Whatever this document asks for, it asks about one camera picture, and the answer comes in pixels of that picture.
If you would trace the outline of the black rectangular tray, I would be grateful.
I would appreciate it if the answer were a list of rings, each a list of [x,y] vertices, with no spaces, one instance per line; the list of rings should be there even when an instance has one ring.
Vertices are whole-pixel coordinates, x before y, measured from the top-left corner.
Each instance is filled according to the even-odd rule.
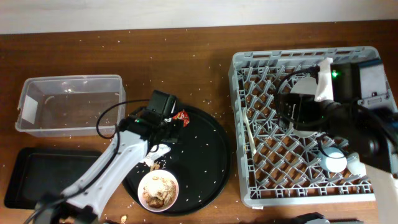
[[[26,147],[19,151],[4,198],[7,208],[32,210],[44,194],[59,195],[99,158],[98,151]]]

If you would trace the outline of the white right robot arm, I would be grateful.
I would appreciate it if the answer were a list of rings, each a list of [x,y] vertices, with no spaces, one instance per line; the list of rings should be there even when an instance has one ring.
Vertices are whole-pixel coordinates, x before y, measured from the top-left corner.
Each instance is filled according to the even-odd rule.
[[[299,128],[348,140],[365,165],[378,203],[381,223],[397,223],[397,112],[366,108],[356,101],[316,102],[312,95],[275,94],[275,109]]]

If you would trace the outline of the white plastic fork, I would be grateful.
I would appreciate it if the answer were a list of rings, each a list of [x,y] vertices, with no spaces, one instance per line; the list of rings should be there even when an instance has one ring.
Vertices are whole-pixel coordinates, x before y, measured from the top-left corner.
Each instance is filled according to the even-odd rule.
[[[247,115],[247,109],[243,108],[243,122],[246,125],[246,129],[248,132],[248,139],[249,139],[249,145],[250,145],[250,150],[251,150],[251,154],[254,156],[256,154],[256,145],[254,143],[254,138],[251,132],[251,128],[250,128],[250,124],[249,124],[249,119],[248,119],[248,115]]]

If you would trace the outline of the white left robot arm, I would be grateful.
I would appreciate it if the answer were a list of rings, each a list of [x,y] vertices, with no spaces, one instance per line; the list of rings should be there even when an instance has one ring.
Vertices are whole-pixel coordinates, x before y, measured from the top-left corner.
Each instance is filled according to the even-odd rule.
[[[164,142],[178,141],[183,121],[129,116],[116,128],[111,144],[96,162],[61,195],[46,195],[26,223],[98,223],[108,200],[130,170],[148,154],[156,154]]]

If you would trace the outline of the light blue cup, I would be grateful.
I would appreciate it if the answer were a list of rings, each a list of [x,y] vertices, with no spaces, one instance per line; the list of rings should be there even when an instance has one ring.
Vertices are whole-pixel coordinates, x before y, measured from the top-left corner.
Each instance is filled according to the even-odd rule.
[[[323,170],[339,173],[346,169],[347,159],[338,148],[328,147],[323,152],[318,153],[318,158],[320,159],[319,165]]]

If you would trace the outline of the red snack wrapper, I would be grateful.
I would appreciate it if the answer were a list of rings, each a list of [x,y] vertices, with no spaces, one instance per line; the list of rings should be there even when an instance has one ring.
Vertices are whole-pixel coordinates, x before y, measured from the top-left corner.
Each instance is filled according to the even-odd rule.
[[[172,125],[176,127],[186,127],[190,123],[190,117],[185,110],[179,111],[172,117]]]

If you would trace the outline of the round black tray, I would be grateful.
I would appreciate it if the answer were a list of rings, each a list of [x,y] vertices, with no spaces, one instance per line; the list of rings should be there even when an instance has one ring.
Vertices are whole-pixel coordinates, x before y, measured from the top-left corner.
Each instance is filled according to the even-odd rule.
[[[176,177],[179,193],[165,216],[182,216],[205,208],[224,189],[232,166],[231,144],[223,127],[210,114],[192,107],[178,143],[168,143],[170,152],[156,159],[161,169]]]

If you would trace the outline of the small white cup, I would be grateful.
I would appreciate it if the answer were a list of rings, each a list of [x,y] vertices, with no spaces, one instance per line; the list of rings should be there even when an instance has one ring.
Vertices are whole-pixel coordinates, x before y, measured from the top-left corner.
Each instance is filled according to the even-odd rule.
[[[351,174],[359,177],[364,177],[366,175],[365,165],[359,160],[359,156],[357,154],[350,154],[347,157],[347,169]]]

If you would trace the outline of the white bowl with food scraps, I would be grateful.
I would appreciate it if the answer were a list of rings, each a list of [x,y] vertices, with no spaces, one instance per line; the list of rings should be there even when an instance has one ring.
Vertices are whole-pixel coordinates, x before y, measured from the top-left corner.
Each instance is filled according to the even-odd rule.
[[[175,176],[167,170],[153,170],[146,174],[137,188],[141,205],[155,213],[168,210],[176,201],[179,185]]]

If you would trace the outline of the clear plastic bin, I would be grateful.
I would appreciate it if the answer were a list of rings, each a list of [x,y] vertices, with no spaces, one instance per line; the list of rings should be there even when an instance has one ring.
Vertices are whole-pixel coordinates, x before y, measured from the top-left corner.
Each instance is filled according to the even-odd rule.
[[[119,75],[28,78],[15,129],[35,137],[95,136],[102,112],[125,100]]]

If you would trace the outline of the peanut on table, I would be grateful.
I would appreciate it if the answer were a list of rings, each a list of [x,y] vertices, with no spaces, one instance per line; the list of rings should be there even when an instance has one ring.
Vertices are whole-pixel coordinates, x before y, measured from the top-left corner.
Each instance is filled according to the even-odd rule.
[[[125,224],[126,220],[127,220],[127,216],[126,216],[126,215],[123,215],[123,216],[121,217],[121,220],[120,220],[121,224]]]

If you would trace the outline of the grey plate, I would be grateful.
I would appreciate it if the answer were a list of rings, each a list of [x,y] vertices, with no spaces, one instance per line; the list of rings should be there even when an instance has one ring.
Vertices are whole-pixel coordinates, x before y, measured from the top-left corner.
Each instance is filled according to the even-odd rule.
[[[316,79],[312,77],[306,77],[297,81],[296,84],[292,87],[290,92],[298,94],[314,95],[316,90],[317,90]],[[293,133],[300,138],[308,138],[310,136],[316,135],[316,132],[298,131],[296,129],[293,129]]]

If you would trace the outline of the crumpled white tissue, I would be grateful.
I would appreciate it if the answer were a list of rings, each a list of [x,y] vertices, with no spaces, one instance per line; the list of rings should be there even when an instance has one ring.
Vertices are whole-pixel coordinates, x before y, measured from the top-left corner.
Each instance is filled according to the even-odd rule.
[[[155,161],[160,157],[164,156],[168,152],[171,151],[171,148],[165,144],[159,144],[153,146],[150,152],[146,155],[140,163],[146,164],[147,166],[151,167],[155,164]]]

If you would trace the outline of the grey dishwasher rack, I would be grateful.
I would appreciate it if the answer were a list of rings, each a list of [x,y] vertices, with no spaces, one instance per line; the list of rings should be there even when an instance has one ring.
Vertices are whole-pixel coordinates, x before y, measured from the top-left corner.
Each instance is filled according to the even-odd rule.
[[[229,69],[231,104],[237,135],[237,159],[241,199],[248,207],[304,205],[315,203],[362,202],[376,200],[370,179],[347,169],[333,173],[323,170],[318,153],[338,148],[347,157],[352,151],[348,140],[321,131],[308,138],[293,133],[275,109],[275,94],[291,93],[297,81],[316,79],[315,101],[333,99],[331,68],[336,62],[380,58],[374,47],[274,50],[238,52]],[[387,93],[354,100],[366,108],[385,106],[397,112],[388,81]],[[247,115],[256,145],[251,154]]]

